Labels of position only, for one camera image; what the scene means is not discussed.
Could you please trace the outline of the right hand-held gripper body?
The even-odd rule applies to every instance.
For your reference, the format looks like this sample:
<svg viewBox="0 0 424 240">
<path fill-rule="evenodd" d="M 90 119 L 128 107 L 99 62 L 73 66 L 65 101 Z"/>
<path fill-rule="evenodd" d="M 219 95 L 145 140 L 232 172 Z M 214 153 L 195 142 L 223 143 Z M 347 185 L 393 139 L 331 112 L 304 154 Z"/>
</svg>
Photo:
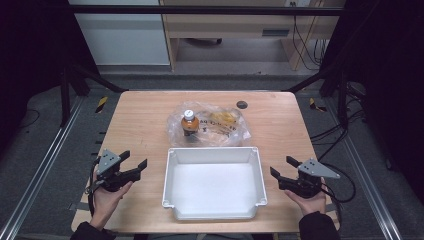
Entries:
<svg viewBox="0 0 424 240">
<path fill-rule="evenodd" d="M 305 199 L 321 192 L 323 178 L 340 178 L 338 173 L 313 158 L 301 162 L 301 165 L 296 169 L 298 178 L 290 179 L 285 177 L 285 182 L 278 182 L 279 189 L 290 190 Z"/>
</svg>

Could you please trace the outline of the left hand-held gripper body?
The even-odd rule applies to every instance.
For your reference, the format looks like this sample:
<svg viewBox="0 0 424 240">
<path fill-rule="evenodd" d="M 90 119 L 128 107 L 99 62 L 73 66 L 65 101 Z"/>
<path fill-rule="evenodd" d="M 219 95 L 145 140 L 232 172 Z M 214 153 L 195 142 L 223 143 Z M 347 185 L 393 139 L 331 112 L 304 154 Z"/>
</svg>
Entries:
<svg viewBox="0 0 424 240">
<path fill-rule="evenodd" d="M 123 161 L 120 160 L 119 155 L 105 149 L 100 156 L 96 184 L 109 192 L 116 192 L 131 181 L 131 170 L 120 171 L 120 164 Z"/>
</svg>

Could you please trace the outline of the person's right hand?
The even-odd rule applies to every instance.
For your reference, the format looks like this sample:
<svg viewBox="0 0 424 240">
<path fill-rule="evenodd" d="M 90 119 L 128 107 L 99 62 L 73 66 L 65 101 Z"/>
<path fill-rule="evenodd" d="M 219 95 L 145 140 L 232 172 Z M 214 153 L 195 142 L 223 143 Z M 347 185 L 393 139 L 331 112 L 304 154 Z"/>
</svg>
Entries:
<svg viewBox="0 0 424 240">
<path fill-rule="evenodd" d="M 304 216 L 315 212 L 326 213 L 326 196 L 322 192 L 307 199 L 296 195 L 290 190 L 284 190 L 284 193 L 299 206 Z"/>
</svg>

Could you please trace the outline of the person's left hand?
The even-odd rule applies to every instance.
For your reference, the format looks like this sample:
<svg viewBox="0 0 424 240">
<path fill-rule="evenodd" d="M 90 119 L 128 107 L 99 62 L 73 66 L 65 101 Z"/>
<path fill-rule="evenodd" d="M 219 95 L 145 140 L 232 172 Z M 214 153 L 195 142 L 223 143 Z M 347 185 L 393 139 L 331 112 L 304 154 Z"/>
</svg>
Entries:
<svg viewBox="0 0 424 240">
<path fill-rule="evenodd" d="M 117 208 L 120 200 L 130 190 L 132 182 L 128 182 L 116 192 L 109 192 L 99 187 L 94 192 L 94 214 L 89 224 L 101 231 Z"/>
</svg>

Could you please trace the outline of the yellow black floor tape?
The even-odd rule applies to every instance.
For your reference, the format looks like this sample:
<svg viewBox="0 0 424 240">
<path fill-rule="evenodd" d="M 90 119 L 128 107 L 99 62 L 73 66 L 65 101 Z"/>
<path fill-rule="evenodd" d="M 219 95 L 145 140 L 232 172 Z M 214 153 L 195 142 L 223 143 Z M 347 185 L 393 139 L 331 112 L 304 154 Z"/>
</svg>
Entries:
<svg viewBox="0 0 424 240">
<path fill-rule="evenodd" d="M 95 113 L 101 113 L 102 112 L 102 110 L 103 110 L 103 108 L 104 108 L 107 100 L 108 100 L 108 97 L 107 96 L 101 97 L 101 99 L 98 102 L 98 105 L 97 105 L 97 108 L 95 110 Z"/>
<path fill-rule="evenodd" d="M 311 109 L 320 111 L 320 112 L 327 112 L 327 108 L 323 106 L 318 106 L 314 100 L 314 98 L 309 99 L 309 106 Z"/>
</svg>

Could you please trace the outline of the clear plastic bag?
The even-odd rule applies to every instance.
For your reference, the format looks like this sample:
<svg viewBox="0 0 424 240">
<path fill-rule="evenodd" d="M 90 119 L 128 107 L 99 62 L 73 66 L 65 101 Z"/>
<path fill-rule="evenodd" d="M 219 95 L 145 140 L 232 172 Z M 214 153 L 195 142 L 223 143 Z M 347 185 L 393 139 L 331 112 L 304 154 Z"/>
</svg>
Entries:
<svg viewBox="0 0 424 240">
<path fill-rule="evenodd" d="M 199 119 L 199 130 L 185 136 L 181 119 L 185 110 L 194 111 Z M 212 112 L 233 112 L 239 116 L 235 126 L 224 126 L 210 120 Z M 173 147 L 239 147 L 247 146 L 251 134 L 246 120 L 240 110 L 232 107 L 221 107 L 204 102 L 183 102 L 178 105 L 167 119 L 167 134 Z"/>
</svg>

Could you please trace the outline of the white plastic bin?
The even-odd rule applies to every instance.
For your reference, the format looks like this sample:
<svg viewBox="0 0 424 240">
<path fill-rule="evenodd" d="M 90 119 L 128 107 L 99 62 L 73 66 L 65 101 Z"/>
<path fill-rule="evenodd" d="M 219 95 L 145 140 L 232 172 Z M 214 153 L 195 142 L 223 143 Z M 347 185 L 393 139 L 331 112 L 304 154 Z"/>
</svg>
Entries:
<svg viewBox="0 0 424 240">
<path fill-rule="evenodd" d="M 256 147 L 168 150 L 162 206 L 176 219 L 251 219 L 267 203 Z"/>
</svg>

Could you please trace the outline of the orange bottle with white cap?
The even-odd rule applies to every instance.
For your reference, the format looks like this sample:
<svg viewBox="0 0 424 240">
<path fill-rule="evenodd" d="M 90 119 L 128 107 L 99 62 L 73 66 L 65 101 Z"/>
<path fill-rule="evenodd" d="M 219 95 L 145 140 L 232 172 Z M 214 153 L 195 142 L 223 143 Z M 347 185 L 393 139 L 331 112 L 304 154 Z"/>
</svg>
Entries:
<svg viewBox="0 0 424 240">
<path fill-rule="evenodd" d="M 187 109 L 184 111 L 183 118 L 181 119 L 181 126 L 185 136 L 197 133 L 199 124 L 199 119 L 195 116 L 193 110 Z"/>
</svg>

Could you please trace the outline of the black metal stand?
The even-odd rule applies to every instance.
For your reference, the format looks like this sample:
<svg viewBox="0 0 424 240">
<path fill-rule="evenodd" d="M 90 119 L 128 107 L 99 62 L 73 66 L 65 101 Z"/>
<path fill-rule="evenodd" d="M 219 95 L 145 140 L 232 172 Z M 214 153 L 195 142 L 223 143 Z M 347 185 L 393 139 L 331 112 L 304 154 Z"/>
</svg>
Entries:
<svg viewBox="0 0 424 240">
<path fill-rule="evenodd" d="M 62 106 L 62 120 L 61 127 L 64 127 L 71 118 L 70 94 L 69 87 L 72 87 L 78 96 L 87 96 L 90 92 L 90 87 L 86 83 L 87 79 L 91 79 L 96 83 L 106 87 L 115 93 L 125 92 L 121 88 L 103 77 L 92 71 L 83 68 L 80 65 L 68 65 L 60 74 L 60 91 L 61 91 L 61 106 Z"/>
<path fill-rule="evenodd" d="M 332 63 L 329 66 L 319 70 L 314 75 L 308 77 L 306 80 L 300 83 L 284 89 L 284 92 L 297 93 L 303 88 L 317 82 L 318 80 L 324 80 L 319 93 L 323 97 L 329 97 L 338 90 L 338 101 L 337 101 L 337 119 L 341 124 L 342 128 L 348 129 L 348 116 L 347 116 L 347 75 L 344 71 L 343 63 Z"/>
</svg>

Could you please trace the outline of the yellow snack pieces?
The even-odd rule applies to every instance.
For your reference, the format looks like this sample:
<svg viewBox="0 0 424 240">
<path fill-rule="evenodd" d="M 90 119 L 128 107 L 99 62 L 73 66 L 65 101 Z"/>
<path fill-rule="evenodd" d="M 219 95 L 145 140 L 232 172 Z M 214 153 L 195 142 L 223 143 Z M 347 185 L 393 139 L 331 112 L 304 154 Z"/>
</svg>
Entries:
<svg viewBox="0 0 424 240">
<path fill-rule="evenodd" d="M 239 116 L 233 112 L 212 112 L 210 120 L 224 126 L 235 126 L 238 122 Z"/>
</svg>

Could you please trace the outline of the white cabinet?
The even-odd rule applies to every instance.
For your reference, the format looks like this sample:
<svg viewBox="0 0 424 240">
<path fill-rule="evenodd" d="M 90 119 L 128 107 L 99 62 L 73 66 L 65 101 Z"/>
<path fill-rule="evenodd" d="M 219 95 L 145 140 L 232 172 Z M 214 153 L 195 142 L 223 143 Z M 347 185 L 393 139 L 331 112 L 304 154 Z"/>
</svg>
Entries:
<svg viewBox="0 0 424 240">
<path fill-rule="evenodd" d="M 97 65 L 168 65 L 160 14 L 76 14 Z"/>
</svg>

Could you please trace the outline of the light wooden desk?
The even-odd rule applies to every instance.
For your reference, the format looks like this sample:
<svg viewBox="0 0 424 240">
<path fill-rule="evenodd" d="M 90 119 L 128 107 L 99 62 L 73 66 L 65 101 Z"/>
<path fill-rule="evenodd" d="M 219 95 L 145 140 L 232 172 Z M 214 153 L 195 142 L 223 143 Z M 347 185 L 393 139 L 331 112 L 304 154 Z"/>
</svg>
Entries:
<svg viewBox="0 0 424 240">
<path fill-rule="evenodd" d="M 162 6 L 342 7 L 346 0 L 159 0 Z M 168 39 L 279 39 L 293 70 L 312 56 L 307 45 L 331 39 L 336 16 L 179 15 L 162 16 Z"/>
</svg>

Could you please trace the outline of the aluminium floor rail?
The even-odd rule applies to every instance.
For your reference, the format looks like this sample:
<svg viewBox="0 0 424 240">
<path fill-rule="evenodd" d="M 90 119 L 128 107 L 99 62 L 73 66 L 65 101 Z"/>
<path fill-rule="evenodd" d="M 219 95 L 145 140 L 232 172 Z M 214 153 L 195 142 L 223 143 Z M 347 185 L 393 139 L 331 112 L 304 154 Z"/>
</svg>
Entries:
<svg viewBox="0 0 424 240">
<path fill-rule="evenodd" d="M 58 154 L 60 153 L 64 142 L 66 141 L 74 123 L 77 119 L 81 107 L 84 103 L 84 98 L 77 96 L 72 105 L 70 116 L 63 126 L 61 126 L 50 144 L 44 158 L 38 166 L 31 181 L 27 185 L 22 197 L 15 207 L 12 215 L 9 217 L 6 224 L 0 230 L 0 240 L 14 240 L 19 229 L 21 228 L 29 210 L 31 209 L 46 177 L 48 176 L 51 167 L 55 163 Z"/>
<path fill-rule="evenodd" d="M 383 196 L 382 183 L 388 171 L 382 154 L 356 100 L 347 107 L 348 129 L 339 129 L 341 139 L 323 156 L 325 163 L 342 171 L 332 186 L 340 198 L 356 193 L 339 211 L 342 234 L 351 239 L 403 240 Z"/>
</svg>

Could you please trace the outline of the black horizontal frame bar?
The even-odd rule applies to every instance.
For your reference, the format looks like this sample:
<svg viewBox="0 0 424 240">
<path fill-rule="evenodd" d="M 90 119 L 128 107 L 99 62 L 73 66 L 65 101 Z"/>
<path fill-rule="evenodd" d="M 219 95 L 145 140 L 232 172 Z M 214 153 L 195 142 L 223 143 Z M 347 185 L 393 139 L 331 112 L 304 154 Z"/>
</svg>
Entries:
<svg viewBox="0 0 424 240">
<path fill-rule="evenodd" d="M 70 5 L 74 13 L 342 16 L 344 8 L 251 6 Z"/>
</svg>

